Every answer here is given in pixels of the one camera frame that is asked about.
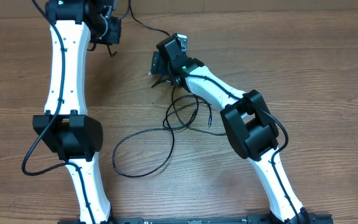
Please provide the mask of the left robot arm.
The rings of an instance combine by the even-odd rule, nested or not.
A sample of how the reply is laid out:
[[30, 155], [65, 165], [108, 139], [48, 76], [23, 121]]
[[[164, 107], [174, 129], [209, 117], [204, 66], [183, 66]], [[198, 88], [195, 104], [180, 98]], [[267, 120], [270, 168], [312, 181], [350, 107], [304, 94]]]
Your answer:
[[[32, 120], [38, 137], [22, 162], [26, 175], [40, 175], [65, 167], [70, 173], [80, 217], [77, 223], [112, 223], [112, 207], [99, 169], [103, 146], [101, 123], [88, 116], [85, 64], [89, 44], [118, 44], [121, 18], [112, 16], [115, 1], [47, 1], [39, 11], [50, 24], [52, 68], [44, 112]], [[59, 164], [29, 172], [26, 164], [39, 142], [56, 153]]]

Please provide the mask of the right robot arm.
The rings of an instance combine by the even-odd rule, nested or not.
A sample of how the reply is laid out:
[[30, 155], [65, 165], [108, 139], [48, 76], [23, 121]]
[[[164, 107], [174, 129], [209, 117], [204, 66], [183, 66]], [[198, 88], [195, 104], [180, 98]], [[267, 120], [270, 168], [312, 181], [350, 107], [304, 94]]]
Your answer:
[[253, 166], [267, 194], [272, 223], [309, 223], [303, 204], [294, 193], [281, 163], [280, 133], [288, 133], [271, 115], [262, 95], [240, 91], [213, 75], [197, 58], [187, 56], [187, 37], [173, 34], [156, 45], [151, 75], [157, 84], [169, 82], [205, 99], [220, 110], [228, 141], [236, 154]]

